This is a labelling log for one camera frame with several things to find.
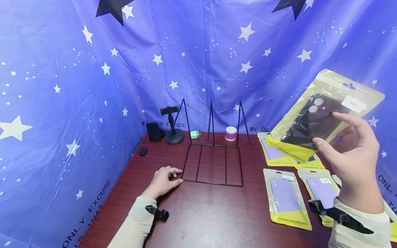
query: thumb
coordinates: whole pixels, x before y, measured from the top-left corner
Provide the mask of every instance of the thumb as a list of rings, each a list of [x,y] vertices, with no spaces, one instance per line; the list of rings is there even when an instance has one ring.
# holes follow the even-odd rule
[[[313,138],[313,143],[329,162],[334,162],[341,154],[322,138]]]
[[[178,186],[181,183],[183,183],[183,179],[177,179],[177,180],[174,180],[174,181],[170,181],[170,183],[171,183],[171,187],[175,188],[176,186]]]

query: plastic packaging bag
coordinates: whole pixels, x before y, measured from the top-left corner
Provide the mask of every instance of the plastic packaging bag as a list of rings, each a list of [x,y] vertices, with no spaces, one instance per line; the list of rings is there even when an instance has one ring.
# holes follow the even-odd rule
[[[342,186],[342,181],[338,178],[337,175],[332,175],[332,178],[339,186]],[[390,223],[390,241],[397,242],[397,215],[394,213],[394,211],[390,208],[385,200],[383,200],[383,204],[385,206],[385,213],[392,221]]]
[[[348,125],[332,112],[362,117],[383,99],[381,94],[333,71],[322,70],[266,138],[269,146],[305,163],[317,152],[314,137],[330,142]]]
[[[333,207],[333,200],[339,195],[340,190],[328,170],[300,168],[298,176],[302,179],[312,200],[320,200],[325,209]],[[320,217],[323,226],[332,227],[331,217],[326,215]]]
[[[263,169],[270,219],[279,224],[312,230],[301,190],[292,172]]]
[[[269,146],[265,141],[268,135],[270,135],[270,133],[257,133],[257,137],[259,139],[268,166],[289,166],[295,168],[304,167],[325,169],[320,158],[315,154],[310,157],[309,161],[307,161],[306,163],[300,163],[293,158],[286,156],[275,147]]]

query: star backdrop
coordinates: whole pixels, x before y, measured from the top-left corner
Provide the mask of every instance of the star backdrop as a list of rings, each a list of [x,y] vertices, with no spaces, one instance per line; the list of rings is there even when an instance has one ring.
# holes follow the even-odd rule
[[[145,123],[170,128],[160,108],[184,98],[191,130],[204,131],[213,100],[224,132],[241,100],[250,133],[270,131],[324,68],[386,94],[365,118],[396,211],[397,3],[5,0],[0,9],[0,247],[77,247]],[[187,129],[184,113],[176,125]]]

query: metal wire display stand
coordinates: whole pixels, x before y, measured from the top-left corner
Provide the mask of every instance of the metal wire display stand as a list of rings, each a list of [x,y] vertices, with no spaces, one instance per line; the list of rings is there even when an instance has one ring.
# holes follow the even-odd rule
[[[240,101],[239,103],[239,121],[237,124],[237,140],[236,140],[236,146],[224,146],[224,145],[215,145],[215,134],[214,134],[214,114],[213,114],[213,110],[212,110],[212,100],[211,100],[211,104],[210,104],[210,117],[209,117],[209,121],[208,121],[208,136],[207,136],[207,141],[210,140],[210,127],[211,127],[211,121],[212,121],[212,144],[195,144],[192,143],[192,138],[190,136],[190,126],[189,126],[189,119],[187,117],[187,110],[186,110],[186,104],[185,104],[185,99],[182,100],[181,106],[179,107],[179,111],[178,114],[175,118],[175,122],[178,119],[179,116],[179,112],[181,111],[182,105],[185,107],[185,113],[186,113],[186,122],[187,122],[187,128],[189,130],[189,138],[190,138],[190,144],[189,144],[189,148],[187,149],[187,153],[186,153],[186,158],[185,158],[185,164],[183,165],[183,172],[182,172],[182,179],[184,181],[187,182],[194,182],[194,183],[206,183],[206,184],[214,184],[214,185],[225,185],[225,186],[233,186],[233,187],[243,187],[244,186],[244,182],[243,182],[243,169],[241,166],[241,154],[240,154],[240,148],[239,148],[239,132],[240,132],[240,113],[243,113],[243,119],[244,119],[244,124],[245,124],[245,130],[247,131],[247,138],[249,143],[251,144],[251,140],[249,138],[249,134],[248,134],[248,127],[247,127],[247,121],[245,119],[245,114],[244,114],[244,109],[243,109],[243,103]],[[184,179],[183,178],[183,174],[185,172],[185,167],[186,167],[186,162],[187,162],[187,158],[189,156],[189,151],[190,151],[190,147],[191,146],[200,146],[200,156],[198,158],[198,165],[197,165],[197,172],[196,172],[196,179],[195,180],[190,180],[190,179]],[[225,183],[213,183],[213,182],[206,182],[206,181],[200,181],[198,180],[198,176],[199,176],[199,168],[200,168],[200,160],[201,160],[201,154],[202,154],[202,147],[203,146],[217,146],[217,147],[224,147],[225,148]],[[236,148],[239,151],[239,162],[240,162],[240,176],[241,176],[241,185],[235,185],[235,184],[228,184],[227,183],[227,153],[226,150],[227,148]]]

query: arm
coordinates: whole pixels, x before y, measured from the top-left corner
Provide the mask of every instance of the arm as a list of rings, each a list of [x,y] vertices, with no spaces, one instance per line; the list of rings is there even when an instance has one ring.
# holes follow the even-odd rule
[[[172,188],[180,185],[183,180],[170,181],[169,177],[176,177],[182,170],[161,167],[156,171],[149,187],[138,196],[128,213],[119,231],[113,237],[108,248],[142,248],[143,243],[153,224],[154,216],[146,211],[145,206],[157,207],[156,200],[159,196],[168,193]]]
[[[330,162],[342,182],[334,206],[361,222],[373,234],[362,234],[334,222],[330,248],[391,247],[389,217],[384,212],[383,198],[376,182],[379,143],[367,121],[343,113],[335,118],[351,126],[332,145],[321,138],[313,142]]]

